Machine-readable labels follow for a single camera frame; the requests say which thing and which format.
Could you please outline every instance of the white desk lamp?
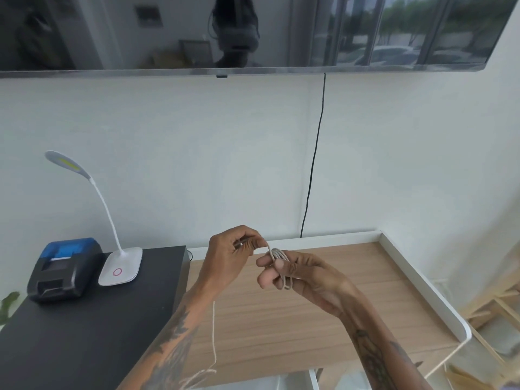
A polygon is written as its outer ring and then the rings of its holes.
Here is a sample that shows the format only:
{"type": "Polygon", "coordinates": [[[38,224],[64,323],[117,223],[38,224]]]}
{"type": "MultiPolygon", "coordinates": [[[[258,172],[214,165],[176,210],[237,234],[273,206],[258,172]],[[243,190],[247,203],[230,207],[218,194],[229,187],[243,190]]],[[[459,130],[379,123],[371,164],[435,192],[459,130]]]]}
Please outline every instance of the white desk lamp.
{"type": "Polygon", "coordinates": [[[126,283],[133,281],[139,272],[139,267],[141,265],[142,259],[142,249],[141,248],[127,248],[121,249],[121,245],[119,244],[118,234],[115,232],[114,222],[112,221],[112,217],[110,216],[110,212],[108,211],[107,204],[105,203],[105,199],[101,195],[96,183],[92,176],[85,171],[81,165],[76,163],[70,157],[65,156],[64,154],[55,152],[53,150],[48,150],[45,152],[45,157],[51,163],[59,165],[67,170],[71,170],[76,174],[80,174],[88,179],[92,186],[94,186],[96,192],[98,193],[99,198],[107,211],[108,220],[110,221],[110,225],[112,226],[112,231],[114,232],[115,242],[118,244],[118,251],[115,251],[108,256],[103,269],[101,270],[101,274],[99,274],[99,284],[101,286],[112,286],[115,284],[126,283]]]}

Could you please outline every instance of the lamp head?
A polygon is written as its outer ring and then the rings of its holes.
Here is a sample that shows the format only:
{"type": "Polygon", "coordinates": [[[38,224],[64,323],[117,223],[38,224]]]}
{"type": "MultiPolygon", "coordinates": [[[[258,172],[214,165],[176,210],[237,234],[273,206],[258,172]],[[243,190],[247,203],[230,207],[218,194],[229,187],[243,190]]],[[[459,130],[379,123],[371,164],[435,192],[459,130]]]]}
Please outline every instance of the lamp head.
{"type": "Polygon", "coordinates": [[[66,170],[71,170],[76,174],[80,174],[86,177],[88,180],[91,180],[92,178],[90,175],[88,175],[88,172],[85,171],[81,165],[76,163],[70,157],[65,156],[64,154],[61,154],[54,150],[48,150],[47,152],[45,152],[45,158],[49,160],[51,163],[59,165],[60,167],[65,168],[66,170]]]}

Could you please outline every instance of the wooden desk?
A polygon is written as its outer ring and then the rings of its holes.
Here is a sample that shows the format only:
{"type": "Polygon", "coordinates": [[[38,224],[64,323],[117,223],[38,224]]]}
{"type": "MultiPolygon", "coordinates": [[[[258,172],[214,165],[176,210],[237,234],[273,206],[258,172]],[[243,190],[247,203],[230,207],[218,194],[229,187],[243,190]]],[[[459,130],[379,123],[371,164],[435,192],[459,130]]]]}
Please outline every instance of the wooden desk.
{"type": "MultiPolygon", "coordinates": [[[[425,361],[427,369],[460,344],[379,242],[300,250],[319,255],[349,276],[412,358],[428,360],[435,352],[434,361],[425,361]]],[[[216,301],[217,374],[204,386],[359,361],[335,317],[293,291],[258,286],[261,269],[255,259],[259,256],[250,258],[238,279],[216,301]]],[[[188,288],[201,265],[202,261],[191,263],[188,288]]],[[[212,362],[210,308],[194,338],[184,375],[212,362]]]]}

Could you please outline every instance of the right hand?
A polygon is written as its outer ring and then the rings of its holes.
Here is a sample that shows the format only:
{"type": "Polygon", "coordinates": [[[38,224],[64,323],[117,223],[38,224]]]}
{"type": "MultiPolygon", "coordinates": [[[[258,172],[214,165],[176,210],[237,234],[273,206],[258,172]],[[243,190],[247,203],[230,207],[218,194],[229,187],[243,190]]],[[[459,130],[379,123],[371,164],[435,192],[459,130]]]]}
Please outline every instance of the right hand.
{"type": "Polygon", "coordinates": [[[346,275],[310,253],[283,251],[289,261],[276,259],[273,265],[267,253],[256,260],[258,267],[265,267],[258,276],[261,288],[271,283],[283,288],[281,276],[293,278],[293,289],[325,312],[339,318],[344,313],[345,296],[356,293],[356,287],[346,275]]]}

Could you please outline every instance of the television screen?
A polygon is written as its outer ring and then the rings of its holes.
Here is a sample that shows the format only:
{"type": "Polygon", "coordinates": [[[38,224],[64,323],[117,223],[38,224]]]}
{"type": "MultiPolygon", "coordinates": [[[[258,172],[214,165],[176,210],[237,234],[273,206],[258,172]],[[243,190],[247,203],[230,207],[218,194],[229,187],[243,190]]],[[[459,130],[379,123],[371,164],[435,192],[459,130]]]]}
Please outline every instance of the television screen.
{"type": "Polygon", "coordinates": [[[516,1],[0,0],[0,75],[476,71],[516,1]]]}

